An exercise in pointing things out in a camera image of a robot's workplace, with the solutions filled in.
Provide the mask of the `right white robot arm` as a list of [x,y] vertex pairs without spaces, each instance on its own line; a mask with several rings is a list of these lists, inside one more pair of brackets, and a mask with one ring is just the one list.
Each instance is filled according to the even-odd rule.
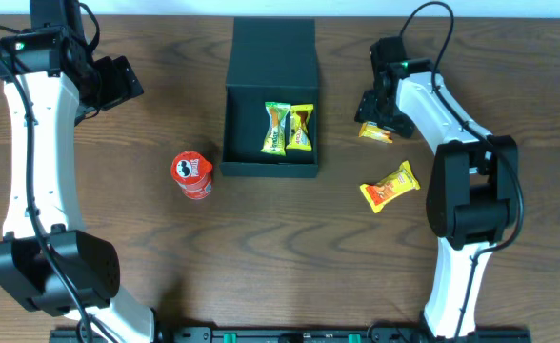
[[472,120],[430,60],[373,58],[374,86],[357,111],[360,122],[409,138],[420,131],[434,154],[426,212],[438,255],[430,298],[408,342],[528,342],[524,329],[479,329],[474,310],[486,265],[521,230],[523,192],[515,141]]

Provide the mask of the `yellow biscuit packet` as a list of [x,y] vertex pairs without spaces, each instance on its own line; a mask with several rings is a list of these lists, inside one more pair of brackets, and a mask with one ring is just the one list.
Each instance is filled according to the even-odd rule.
[[391,133],[384,129],[379,128],[374,122],[365,122],[358,134],[359,137],[369,138],[372,140],[391,144]]

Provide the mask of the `red Pringles can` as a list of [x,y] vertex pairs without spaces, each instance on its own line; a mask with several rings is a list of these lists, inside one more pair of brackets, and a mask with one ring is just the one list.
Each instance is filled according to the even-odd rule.
[[183,194],[193,200],[207,197],[212,191],[213,166],[197,151],[184,151],[173,160],[170,173]]

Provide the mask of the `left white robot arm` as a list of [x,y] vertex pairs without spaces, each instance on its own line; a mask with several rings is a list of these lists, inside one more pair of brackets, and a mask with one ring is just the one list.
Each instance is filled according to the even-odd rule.
[[66,24],[0,41],[12,135],[0,287],[29,312],[75,320],[81,342],[152,342],[153,310],[122,287],[117,252],[87,233],[77,195],[76,126],[143,91],[126,58],[97,60],[94,49]]

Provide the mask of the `black gift box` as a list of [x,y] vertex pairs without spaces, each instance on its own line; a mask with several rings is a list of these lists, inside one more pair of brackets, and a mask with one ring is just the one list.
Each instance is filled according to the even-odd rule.
[[223,175],[317,175],[319,85],[312,19],[235,18],[226,91]]

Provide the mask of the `yellow brown chocolate packet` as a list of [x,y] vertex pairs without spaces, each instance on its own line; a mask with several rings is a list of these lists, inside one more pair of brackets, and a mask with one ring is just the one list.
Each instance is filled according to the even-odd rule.
[[308,133],[308,123],[313,109],[313,104],[293,105],[290,107],[288,150],[312,150],[312,144]]

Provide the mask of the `green yellow snack packet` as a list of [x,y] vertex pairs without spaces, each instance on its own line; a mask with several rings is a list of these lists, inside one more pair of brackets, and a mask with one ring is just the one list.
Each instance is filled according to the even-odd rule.
[[270,117],[270,125],[264,139],[261,152],[285,156],[285,125],[286,116],[290,111],[290,104],[278,102],[265,103],[267,114]]

